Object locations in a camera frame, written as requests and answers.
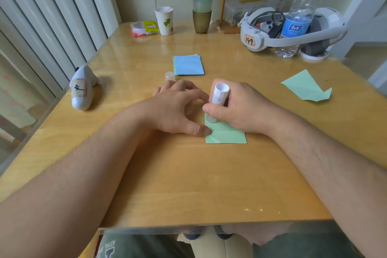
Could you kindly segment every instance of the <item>forearm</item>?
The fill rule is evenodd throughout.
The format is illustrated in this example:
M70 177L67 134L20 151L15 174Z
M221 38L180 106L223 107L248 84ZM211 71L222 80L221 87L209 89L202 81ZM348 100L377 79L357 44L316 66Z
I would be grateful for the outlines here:
M140 137L133 107L0 204L9 257L77 257L102 221Z
M270 136L360 251L384 256L387 171L288 112Z

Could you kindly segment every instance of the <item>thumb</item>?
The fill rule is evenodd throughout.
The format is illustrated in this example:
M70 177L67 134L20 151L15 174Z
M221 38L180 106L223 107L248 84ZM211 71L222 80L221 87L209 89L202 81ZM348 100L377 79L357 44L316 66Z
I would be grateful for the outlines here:
M212 118L219 119L221 121L227 121L227 117L228 117L227 107L213 104L213 103L206 103L203 105L202 110Z
M193 121L185 118L185 120L180 124L180 132L193 136L208 136L211 133L211 130L204 124L194 123Z

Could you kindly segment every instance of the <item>left hand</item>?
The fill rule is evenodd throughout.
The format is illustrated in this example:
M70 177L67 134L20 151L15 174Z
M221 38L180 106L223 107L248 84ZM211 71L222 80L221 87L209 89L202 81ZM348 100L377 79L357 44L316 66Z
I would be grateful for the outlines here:
M208 98L208 94L199 90L194 83L181 79L177 82L165 81L161 87L155 89L152 98L136 105L151 129L207 136L211 130L204 124L194 123L186 118L184 109L193 100L201 99L208 103Z

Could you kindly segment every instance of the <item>plastic bag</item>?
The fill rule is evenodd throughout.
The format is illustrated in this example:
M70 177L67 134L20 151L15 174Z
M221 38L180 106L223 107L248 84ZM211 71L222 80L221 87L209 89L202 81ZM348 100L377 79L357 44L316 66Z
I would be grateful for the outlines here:
M132 36L148 36L160 33L157 23L155 21L138 21L130 24L132 27Z

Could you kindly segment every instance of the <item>wooden table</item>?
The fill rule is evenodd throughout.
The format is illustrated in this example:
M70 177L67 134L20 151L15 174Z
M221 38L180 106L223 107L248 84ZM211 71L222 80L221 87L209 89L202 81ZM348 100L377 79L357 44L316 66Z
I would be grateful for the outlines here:
M172 56L198 53L205 75L185 77L209 92L213 79L246 81L269 99L303 116L327 134L387 167L387 101L335 60L308 63L281 59L272 50L250 52L239 35L212 25L196 34L176 23L171 36L133 38L129 24L102 46L91 62L102 78L91 110L64 96L0 179L0 200L60 159L126 106L152 95L173 70ZM302 101L280 84L308 69L323 102ZM204 122L202 103L190 117ZM123 176L102 227L157 227L230 222L330 219L331 215L293 163L271 139L246 134L247 145L206 144L185 134L150 133Z

